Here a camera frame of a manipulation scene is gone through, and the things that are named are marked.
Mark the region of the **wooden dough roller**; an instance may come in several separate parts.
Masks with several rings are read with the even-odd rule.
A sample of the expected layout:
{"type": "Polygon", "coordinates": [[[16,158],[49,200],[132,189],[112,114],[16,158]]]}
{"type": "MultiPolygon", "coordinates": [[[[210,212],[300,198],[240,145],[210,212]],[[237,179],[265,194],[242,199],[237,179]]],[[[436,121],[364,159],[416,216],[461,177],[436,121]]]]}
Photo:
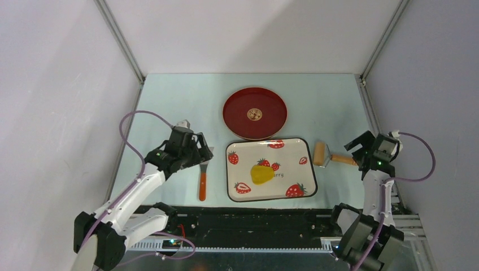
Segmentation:
{"type": "Polygon", "coordinates": [[[313,150],[313,158],[312,158],[313,165],[325,168],[328,166],[328,164],[331,161],[336,163],[357,166],[357,163],[354,161],[352,157],[339,155],[339,154],[333,154],[331,153],[329,146],[325,142],[323,141],[316,142],[314,150],[313,150]]]}

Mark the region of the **yellow dough piece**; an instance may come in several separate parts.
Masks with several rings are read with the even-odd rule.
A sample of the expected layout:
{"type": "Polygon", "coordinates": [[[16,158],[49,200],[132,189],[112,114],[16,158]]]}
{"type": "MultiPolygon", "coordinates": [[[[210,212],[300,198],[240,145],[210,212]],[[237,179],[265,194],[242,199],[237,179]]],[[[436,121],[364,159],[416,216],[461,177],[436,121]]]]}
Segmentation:
{"type": "Polygon", "coordinates": [[[253,184],[262,185],[272,180],[275,176],[275,172],[271,167],[255,165],[252,167],[250,175],[253,184]]]}

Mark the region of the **white strawberry rectangular tray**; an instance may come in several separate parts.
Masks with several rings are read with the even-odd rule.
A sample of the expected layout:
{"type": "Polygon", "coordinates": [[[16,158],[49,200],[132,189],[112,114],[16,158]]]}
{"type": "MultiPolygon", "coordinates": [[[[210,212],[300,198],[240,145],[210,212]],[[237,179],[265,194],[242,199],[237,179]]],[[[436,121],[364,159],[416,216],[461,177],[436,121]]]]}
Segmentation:
{"type": "Polygon", "coordinates": [[[318,185],[307,142],[302,138],[231,143],[225,150],[227,192],[234,202],[311,197],[318,185]],[[255,185],[255,165],[271,167],[272,180],[255,185]]]}

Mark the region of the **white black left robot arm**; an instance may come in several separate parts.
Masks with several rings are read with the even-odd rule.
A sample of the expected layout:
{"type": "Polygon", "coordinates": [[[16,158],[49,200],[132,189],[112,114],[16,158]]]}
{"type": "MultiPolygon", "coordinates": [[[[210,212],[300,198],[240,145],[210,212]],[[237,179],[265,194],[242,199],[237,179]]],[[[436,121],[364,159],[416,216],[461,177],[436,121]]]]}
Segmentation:
{"type": "Polygon", "coordinates": [[[145,199],[180,170],[210,161],[213,153],[202,133],[194,133],[187,120],[171,128],[168,140],[141,158],[140,172],[114,199],[93,213],[81,212],[74,221],[72,270],[112,270],[125,253],[146,237],[178,229],[176,210],[164,203],[132,218],[145,199]]]}

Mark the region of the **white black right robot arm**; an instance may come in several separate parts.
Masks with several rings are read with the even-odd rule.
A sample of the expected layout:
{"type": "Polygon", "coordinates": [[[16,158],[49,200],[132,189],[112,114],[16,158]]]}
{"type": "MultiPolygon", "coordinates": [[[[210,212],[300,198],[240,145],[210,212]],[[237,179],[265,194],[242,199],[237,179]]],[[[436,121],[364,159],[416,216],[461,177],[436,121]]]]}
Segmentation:
{"type": "Polygon", "coordinates": [[[391,192],[395,168],[391,162],[402,149],[399,132],[374,135],[366,131],[345,144],[361,172],[364,187],[362,209],[341,203],[333,208],[328,227],[342,236],[333,248],[336,258],[350,270],[388,270],[404,242],[395,227],[391,192]]]}

